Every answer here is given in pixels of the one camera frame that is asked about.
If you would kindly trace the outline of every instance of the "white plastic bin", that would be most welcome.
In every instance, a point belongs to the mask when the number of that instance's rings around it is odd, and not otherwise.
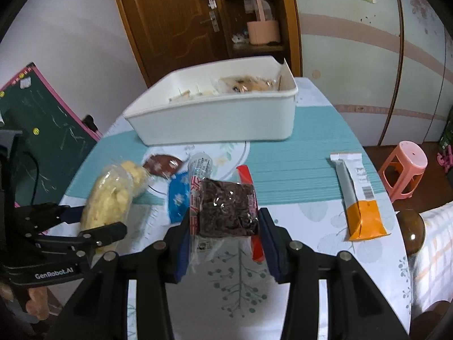
[[[222,77],[243,75],[281,76],[280,90],[169,101],[187,90],[214,90]],[[146,145],[286,139],[293,132],[297,91],[287,63],[272,56],[217,61],[173,71],[123,115]]]

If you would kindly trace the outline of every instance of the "wooden shelf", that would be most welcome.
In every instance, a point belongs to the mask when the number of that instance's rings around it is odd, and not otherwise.
[[[248,43],[234,43],[233,51],[235,52],[249,52],[249,53],[258,53],[258,52],[280,52],[284,51],[285,47],[283,45],[251,45]]]

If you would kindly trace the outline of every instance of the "teal stripe on tablecloth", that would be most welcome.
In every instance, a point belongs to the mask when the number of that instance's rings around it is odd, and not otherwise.
[[[252,142],[246,164],[258,203],[287,204],[341,198],[332,152],[361,152],[375,193],[384,186],[358,139],[331,106],[296,107],[294,131],[283,142]]]
[[[88,198],[104,167],[125,160],[140,164],[147,149],[135,130],[102,138],[81,165],[65,195]]]

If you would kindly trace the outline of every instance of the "dark chocolate snack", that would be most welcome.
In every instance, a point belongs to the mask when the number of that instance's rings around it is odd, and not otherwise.
[[[241,237],[258,233],[254,188],[204,179],[200,190],[199,235],[203,237]]]
[[[180,159],[169,154],[154,154],[145,161],[143,167],[151,175],[170,179],[180,169],[183,163]]]

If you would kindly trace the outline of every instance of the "wooden door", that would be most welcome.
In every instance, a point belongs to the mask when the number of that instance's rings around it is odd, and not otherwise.
[[[218,31],[214,31],[210,19],[209,0],[117,3],[148,86],[173,70],[228,58],[216,8],[212,11]]]

